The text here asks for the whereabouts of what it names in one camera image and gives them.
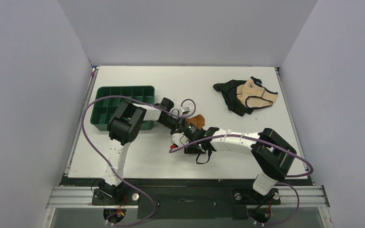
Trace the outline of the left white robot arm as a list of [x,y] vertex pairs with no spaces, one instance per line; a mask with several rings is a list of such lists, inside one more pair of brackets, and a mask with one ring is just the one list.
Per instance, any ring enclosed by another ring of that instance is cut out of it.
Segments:
[[169,128],[171,134],[186,127],[184,117],[170,115],[174,104],[164,98],[155,105],[134,104],[122,101],[107,124],[110,139],[110,154],[107,158],[106,173],[98,184],[104,198],[110,204],[117,204],[123,197],[123,176],[126,155],[130,144],[137,138],[144,121],[155,121]]

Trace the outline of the black patterned underwear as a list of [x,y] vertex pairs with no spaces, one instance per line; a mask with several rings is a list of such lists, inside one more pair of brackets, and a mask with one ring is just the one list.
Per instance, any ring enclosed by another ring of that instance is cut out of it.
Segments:
[[230,80],[226,83],[216,83],[213,89],[220,92],[229,111],[244,116],[244,114],[252,114],[253,110],[244,106],[237,98],[237,87],[245,84],[245,80]]

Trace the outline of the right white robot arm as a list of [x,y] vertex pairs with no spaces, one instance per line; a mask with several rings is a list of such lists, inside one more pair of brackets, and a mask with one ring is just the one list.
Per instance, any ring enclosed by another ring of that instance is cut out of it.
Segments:
[[198,154],[229,151],[251,155],[261,172],[249,190],[250,199],[261,203],[279,181],[285,180],[297,155],[296,150],[276,131],[265,128],[260,133],[238,133],[210,127],[199,129],[193,124],[185,127],[182,134]]

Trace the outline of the beige underwear with dark trim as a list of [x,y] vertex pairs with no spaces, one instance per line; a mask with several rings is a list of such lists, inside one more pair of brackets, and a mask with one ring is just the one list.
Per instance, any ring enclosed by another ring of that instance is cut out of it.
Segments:
[[249,109],[262,109],[274,104],[278,92],[272,92],[262,85],[262,81],[251,77],[236,89],[236,97]]

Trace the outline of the green compartment tray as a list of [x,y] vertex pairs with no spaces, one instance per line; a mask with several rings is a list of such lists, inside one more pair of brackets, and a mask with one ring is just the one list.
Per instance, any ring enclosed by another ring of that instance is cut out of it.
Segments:
[[[98,88],[95,99],[105,96],[121,95],[149,104],[154,104],[155,89],[151,85],[103,86]],[[107,130],[107,124],[123,98],[108,98],[93,105],[90,123],[100,131]]]

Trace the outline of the brown underwear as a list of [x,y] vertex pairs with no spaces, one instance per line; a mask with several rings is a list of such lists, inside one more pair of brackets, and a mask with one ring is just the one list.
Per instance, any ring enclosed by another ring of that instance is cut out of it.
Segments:
[[198,129],[202,129],[205,126],[205,119],[201,114],[198,114],[192,118],[186,118],[186,125],[194,125]]

